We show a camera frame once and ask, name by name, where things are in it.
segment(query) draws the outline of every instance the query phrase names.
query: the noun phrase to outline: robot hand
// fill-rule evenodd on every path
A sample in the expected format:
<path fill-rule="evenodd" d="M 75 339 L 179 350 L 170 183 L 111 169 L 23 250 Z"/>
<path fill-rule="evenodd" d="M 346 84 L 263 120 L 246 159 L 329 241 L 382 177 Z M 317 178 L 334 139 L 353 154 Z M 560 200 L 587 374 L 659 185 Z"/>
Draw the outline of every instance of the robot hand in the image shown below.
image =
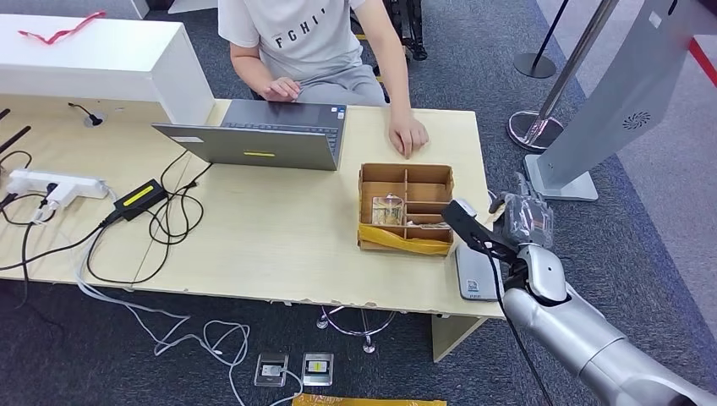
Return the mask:
<path fill-rule="evenodd" d="M 454 200 L 444 220 L 473 250 L 510 266 L 503 304 L 506 317 L 528 331 L 598 399 L 609 405 L 715 405 L 717 397 L 680 378 L 629 343 L 570 284 L 560 259 L 536 244 L 516 247 L 475 220 Z"/>

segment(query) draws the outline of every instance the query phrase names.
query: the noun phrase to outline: red line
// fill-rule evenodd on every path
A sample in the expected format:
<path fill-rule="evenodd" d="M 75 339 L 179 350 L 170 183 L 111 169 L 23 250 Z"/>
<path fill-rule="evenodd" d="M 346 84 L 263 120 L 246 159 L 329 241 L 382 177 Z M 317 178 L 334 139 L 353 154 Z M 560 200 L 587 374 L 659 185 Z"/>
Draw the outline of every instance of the red line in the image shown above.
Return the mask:
<path fill-rule="evenodd" d="M 697 63 L 699 63 L 699 66 L 702 68 L 707 77 L 712 80 L 712 84 L 717 87 L 717 69 L 714 68 L 714 65 L 709 61 L 709 58 L 707 58 L 707 55 L 704 54 L 702 47 L 699 46 L 697 40 L 694 38 L 690 41 L 690 53 L 695 58 Z"/>
<path fill-rule="evenodd" d="M 83 19 L 82 22 L 80 22 L 79 24 L 77 24 L 77 26 L 74 27 L 72 30 L 61 30 L 61 31 L 58 31 L 58 32 L 56 32 L 55 35 L 52 36 L 49 40 L 46 39 L 44 36 L 40 36 L 40 35 L 37 35 L 37 34 L 33 34 L 33 33 L 31 33 L 31 32 L 22 31 L 22 30 L 19 30 L 18 32 L 19 32 L 21 35 L 23 35 L 23 36 L 32 36 L 32 37 L 34 37 L 34 38 L 36 38 L 36 39 L 38 39 L 38 40 L 40 40 L 40 41 L 42 41 L 42 42 L 45 42 L 47 45 L 52 45 L 52 44 L 54 44 L 55 41 L 57 41 L 60 37 L 63 37 L 63 36 L 66 36 L 66 35 L 70 35 L 70 34 L 74 34 L 75 32 L 77 32 L 77 31 L 79 31 L 79 30 L 82 30 L 82 28 L 83 28 L 85 25 L 87 25 L 88 23 L 90 23 L 90 21 L 92 21 L 93 19 L 96 19 L 97 17 L 104 17 L 105 15 L 107 15 L 107 13 L 106 13 L 105 11 L 98 11 L 98 12 L 96 12 L 96 13 L 90 14 L 90 15 L 88 15 L 85 19 Z"/>

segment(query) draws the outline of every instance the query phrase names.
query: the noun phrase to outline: cardboard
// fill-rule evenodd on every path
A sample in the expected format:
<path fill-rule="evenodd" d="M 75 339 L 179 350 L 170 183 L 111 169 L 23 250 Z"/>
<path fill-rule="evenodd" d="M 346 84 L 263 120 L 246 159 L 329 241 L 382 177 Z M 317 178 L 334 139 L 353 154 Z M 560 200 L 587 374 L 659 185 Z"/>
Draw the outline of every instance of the cardboard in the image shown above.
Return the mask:
<path fill-rule="evenodd" d="M 358 174 L 360 199 L 358 221 L 394 233 L 406 240 L 428 239 L 453 243 L 450 229 L 426 229 L 420 224 L 443 222 L 441 211 L 451 202 L 453 172 L 447 165 L 409 165 L 390 163 L 365 163 Z M 373 198 L 388 194 L 403 199 L 403 221 L 400 226 L 376 226 L 371 224 Z M 411 221 L 416 226 L 408 226 Z M 358 246 L 362 250 L 397 250 L 362 239 L 358 234 Z"/>

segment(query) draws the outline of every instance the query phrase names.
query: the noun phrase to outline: power strip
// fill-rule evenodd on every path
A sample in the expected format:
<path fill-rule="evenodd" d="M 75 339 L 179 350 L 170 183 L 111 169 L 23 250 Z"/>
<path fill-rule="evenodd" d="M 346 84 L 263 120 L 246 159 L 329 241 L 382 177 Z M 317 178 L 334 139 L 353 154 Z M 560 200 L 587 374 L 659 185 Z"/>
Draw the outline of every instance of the power strip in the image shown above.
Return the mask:
<path fill-rule="evenodd" d="M 108 191 L 102 179 L 61 173 L 15 169 L 10 173 L 9 179 L 8 193 L 18 195 L 28 190 L 47 192 L 48 185 L 55 184 L 56 187 L 47 196 L 47 200 L 55 202 L 58 207 L 67 207 L 78 196 L 104 199 Z"/>

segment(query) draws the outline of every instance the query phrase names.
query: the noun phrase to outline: gray shorts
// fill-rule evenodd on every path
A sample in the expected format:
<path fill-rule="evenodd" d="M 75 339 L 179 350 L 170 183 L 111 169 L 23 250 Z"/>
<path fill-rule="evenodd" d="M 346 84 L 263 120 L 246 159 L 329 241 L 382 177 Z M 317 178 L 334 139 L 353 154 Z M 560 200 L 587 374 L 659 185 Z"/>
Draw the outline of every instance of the gray shorts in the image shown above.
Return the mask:
<path fill-rule="evenodd" d="M 297 102 L 386 106 L 383 89 L 369 65 L 300 82 Z"/>

